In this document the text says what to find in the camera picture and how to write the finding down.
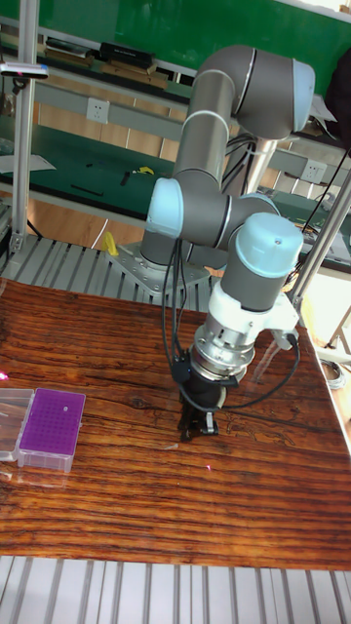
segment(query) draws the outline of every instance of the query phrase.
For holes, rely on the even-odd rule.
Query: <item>cable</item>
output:
[[[4,62],[4,54],[2,49],[1,32],[0,32],[0,62]],[[2,115],[5,103],[5,76],[1,79],[1,96],[0,96],[0,117]]]
[[[211,408],[204,408],[204,406],[199,406],[195,401],[193,401],[191,399],[191,397],[189,397],[188,393],[186,392],[184,386],[182,383],[179,383],[178,385],[179,388],[179,392],[182,394],[182,396],[184,397],[185,401],[187,401],[193,408],[195,408],[195,410],[198,411],[210,411],[211,413],[215,413],[215,411],[217,410],[217,408],[211,407]]]
[[[245,171],[245,177],[244,177],[244,182],[243,182],[243,187],[242,187],[242,192],[241,192],[242,195],[245,195],[247,191],[247,186],[249,182],[249,173],[250,173],[250,169],[252,167],[253,160],[254,160],[254,152],[255,152],[255,145],[253,146],[252,152],[249,157],[248,165]]]
[[[176,331],[175,331],[176,335],[179,331],[181,316],[184,311],[184,307],[185,307],[185,303],[187,299],[187,288],[186,288],[186,281],[185,281],[185,276],[184,276],[184,264],[183,264],[182,256],[180,256],[180,272],[181,272],[181,281],[183,283],[184,296],[183,296],[183,301],[180,306],[179,316],[178,316],[178,320],[176,324]]]
[[[39,230],[37,230],[35,225],[33,225],[33,223],[29,221],[29,219],[27,219],[27,224],[30,227],[30,229],[33,230],[33,232],[37,235],[38,238],[44,238],[43,234],[40,234]]]
[[[249,161],[249,159],[253,159],[253,151],[255,150],[255,142],[254,140],[250,140],[247,143],[245,143],[245,145],[247,146],[247,150],[244,152],[243,156],[239,159],[239,161],[234,165],[234,167],[223,176],[222,178],[222,193],[228,188],[229,184],[232,182],[232,180],[234,179],[234,177],[236,177],[240,171],[243,170],[246,162]],[[233,151],[237,151],[237,149],[243,147],[244,145],[240,145],[238,147],[236,147]]]
[[[334,175],[333,175],[333,176],[332,176],[332,178],[331,178],[330,183],[329,183],[329,184],[328,184],[328,186],[326,187],[326,190],[324,191],[324,193],[321,195],[321,198],[320,198],[320,200],[319,200],[319,202],[318,202],[317,206],[315,207],[315,209],[312,211],[311,215],[308,217],[307,221],[305,222],[305,224],[304,224],[304,226],[303,226],[303,228],[302,228],[302,234],[304,233],[304,231],[305,231],[305,229],[307,228],[307,226],[310,224],[310,222],[311,222],[311,220],[312,220],[313,216],[314,216],[314,215],[315,215],[315,213],[318,211],[318,209],[319,209],[319,207],[321,206],[321,204],[322,204],[322,202],[323,202],[324,198],[326,197],[327,193],[329,192],[329,189],[331,188],[333,181],[335,180],[335,178],[336,178],[337,174],[339,173],[339,171],[340,171],[340,169],[341,169],[341,166],[342,166],[342,164],[343,164],[343,162],[344,162],[344,160],[345,160],[346,156],[348,155],[349,151],[350,151],[350,150],[349,150],[349,149],[347,149],[347,150],[345,151],[345,153],[343,154],[343,156],[342,156],[342,158],[341,158],[341,160],[340,160],[339,164],[338,164],[338,165],[337,165],[337,167],[336,167],[335,173],[334,173]]]
[[[176,346],[177,349],[179,351],[179,355],[180,355],[180,351],[181,351],[181,347],[178,343],[177,340],[177,335],[176,335],[176,326],[177,326],[177,322],[176,322],[176,288],[177,288],[177,281],[178,281],[178,276],[179,276],[179,264],[180,264],[180,254],[181,254],[181,245],[182,245],[182,241],[181,239],[177,239],[175,241],[175,259],[174,259],[174,274],[173,274],[173,288],[172,288],[172,340],[171,340],[171,348],[172,348],[172,361],[174,362],[176,359]]]
[[[104,228],[106,227],[107,223],[108,223],[108,218],[106,219],[106,221],[105,221],[105,223],[104,223],[103,227],[101,228],[100,233],[98,234],[97,238],[96,238],[96,239],[95,239],[95,241],[93,242],[93,244],[92,244],[92,250],[94,249],[95,245],[97,244],[99,237],[103,234]]]
[[[169,278],[169,275],[170,275],[172,262],[173,262],[173,259],[175,257],[175,251],[176,251],[176,241],[175,241],[174,247],[172,249],[170,261],[168,263],[167,270],[166,270],[164,285],[163,285],[163,288],[162,288],[162,310],[161,310],[162,338],[163,338],[163,343],[164,343],[164,347],[165,347],[165,351],[166,351],[166,357],[167,357],[167,360],[168,360],[168,363],[169,363],[169,367],[170,367],[171,370],[172,370],[172,360],[171,360],[171,355],[170,355],[170,349],[169,349],[169,346],[168,346],[168,343],[167,343],[167,334],[166,334],[166,289],[167,289],[167,282],[168,282],[168,278]]]
[[[292,370],[287,374],[287,376],[284,377],[284,379],[280,381],[280,383],[278,383],[274,388],[263,394],[261,397],[258,397],[258,399],[253,399],[253,401],[248,401],[247,403],[243,403],[240,406],[223,406],[225,410],[241,410],[242,408],[249,408],[250,406],[254,406],[256,403],[260,403],[261,401],[268,399],[268,397],[271,397],[272,394],[280,390],[293,377],[293,374],[296,371],[298,363],[300,361],[300,351],[298,347],[298,342],[293,333],[289,333],[287,338],[295,354],[295,361],[293,363]]]

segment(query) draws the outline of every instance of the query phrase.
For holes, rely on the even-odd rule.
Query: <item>wood grain surface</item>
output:
[[[184,312],[184,344],[203,318]],[[1,555],[351,569],[350,458],[305,330],[291,382],[190,444],[159,307],[8,282],[0,335],[3,387],[87,395],[69,475],[0,463]],[[280,352],[255,393],[292,363]]]

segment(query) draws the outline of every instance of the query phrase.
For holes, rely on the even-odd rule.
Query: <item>metal post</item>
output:
[[[19,62],[36,63],[39,3],[40,0],[20,0]],[[29,80],[17,96],[11,252],[20,250],[26,234],[33,103],[34,80]]]
[[[292,304],[300,311],[303,296],[336,236],[351,206],[351,171],[342,184],[329,216],[309,253],[290,293]]]

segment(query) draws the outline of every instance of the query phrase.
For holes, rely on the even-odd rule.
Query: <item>black device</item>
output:
[[[101,60],[120,60],[129,65],[141,67],[142,69],[150,67],[155,60],[154,54],[146,52],[145,50],[123,46],[115,42],[102,42],[99,53]]]

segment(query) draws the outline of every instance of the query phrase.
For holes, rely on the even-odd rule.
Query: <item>paper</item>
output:
[[[311,117],[316,117],[318,120],[325,119],[326,121],[336,121],[335,117],[327,109],[322,96],[317,96],[316,94],[313,96],[309,114]]]
[[[0,174],[12,174],[15,168],[15,156],[0,156]],[[32,172],[40,172],[47,169],[55,169],[42,156],[32,154],[30,156],[29,170]]]

